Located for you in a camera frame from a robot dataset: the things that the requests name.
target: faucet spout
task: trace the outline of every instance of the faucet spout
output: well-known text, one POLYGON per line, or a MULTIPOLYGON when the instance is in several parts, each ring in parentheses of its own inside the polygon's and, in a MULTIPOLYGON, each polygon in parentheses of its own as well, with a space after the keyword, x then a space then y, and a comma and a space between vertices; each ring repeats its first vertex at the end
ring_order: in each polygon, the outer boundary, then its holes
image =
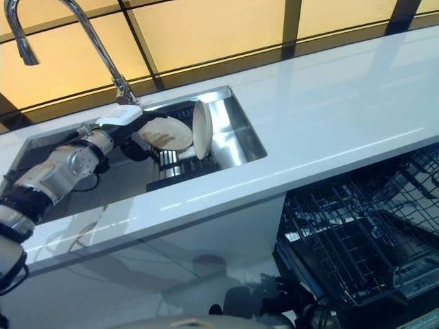
MULTIPOLYGON (((39 61, 26 39, 25 32, 21 27, 20 20, 18 17, 17 6, 20 0, 5 0, 5 13, 8 23, 11 27, 12 33, 14 34, 17 46, 19 48, 20 56, 22 57, 26 65, 37 65, 39 61)), ((117 88, 116 100, 119 104, 135 104, 138 105, 139 101, 132 92, 129 83, 123 77, 122 74, 117 70, 115 63, 112 61, 110 55, 105 49, 102 41, 99 39, 95 29, 91 25, 87 16, 85 15, 82 8, 74 0, 59 0, 65 4, 78 18, 81 26, 87 33, 88 38, 95 46, 101 59, 104 61, 107 69, 110 71, 112 76, 112 81, 117 88)))

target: dishwasher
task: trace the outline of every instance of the dishwasher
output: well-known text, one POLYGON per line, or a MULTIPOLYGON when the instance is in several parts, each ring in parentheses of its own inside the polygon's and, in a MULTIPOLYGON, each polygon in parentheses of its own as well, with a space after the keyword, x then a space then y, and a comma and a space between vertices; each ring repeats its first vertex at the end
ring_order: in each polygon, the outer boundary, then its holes
POLYGON ((351 328, 422 303, 432 327, 383 328, 439 328, 439 143, 289 191, 274 254, 351 328))

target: kitchen counter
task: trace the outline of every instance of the kitchen counter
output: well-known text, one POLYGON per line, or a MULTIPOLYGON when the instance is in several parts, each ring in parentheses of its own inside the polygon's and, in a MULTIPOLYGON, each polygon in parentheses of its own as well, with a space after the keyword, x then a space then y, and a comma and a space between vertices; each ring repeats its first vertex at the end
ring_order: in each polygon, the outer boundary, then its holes
MULTIPOLYGON (((230 86, 268 155, 39 225, 24 244, 44 270, 149 239, 439 141, 439 27, 359 42, 147 95, 151 104, 230 86), (84 228, 97 221, 76 245, 84 228)), ((0 136, 5 174, 26 138, 102 116, 117 104, 0 136)))

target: dishwasher rack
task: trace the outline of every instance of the dishwasher rack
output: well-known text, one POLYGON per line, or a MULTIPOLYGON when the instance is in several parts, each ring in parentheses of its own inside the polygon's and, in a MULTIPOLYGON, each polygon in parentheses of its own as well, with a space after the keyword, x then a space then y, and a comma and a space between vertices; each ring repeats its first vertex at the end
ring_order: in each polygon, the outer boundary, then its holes
POLYGON ((290 191, 284 205, 280 232, 347 304, 438 286, 439 145, 390 162, 290 191))

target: white plate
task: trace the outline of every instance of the white plate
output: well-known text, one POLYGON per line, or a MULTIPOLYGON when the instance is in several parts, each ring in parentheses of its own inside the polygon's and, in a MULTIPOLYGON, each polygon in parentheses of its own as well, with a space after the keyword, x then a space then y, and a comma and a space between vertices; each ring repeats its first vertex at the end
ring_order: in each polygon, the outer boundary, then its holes
POLYGON ((139 130, 140 137, 158 149, 178 151, 192 144, 192 131, 175 118, 155 118, 139 130))
POLYGON ((195 154, 201 160, 209 154, 213 137, 211 111, 202 101, 197 101, 193 108, 192 131, 195 154))

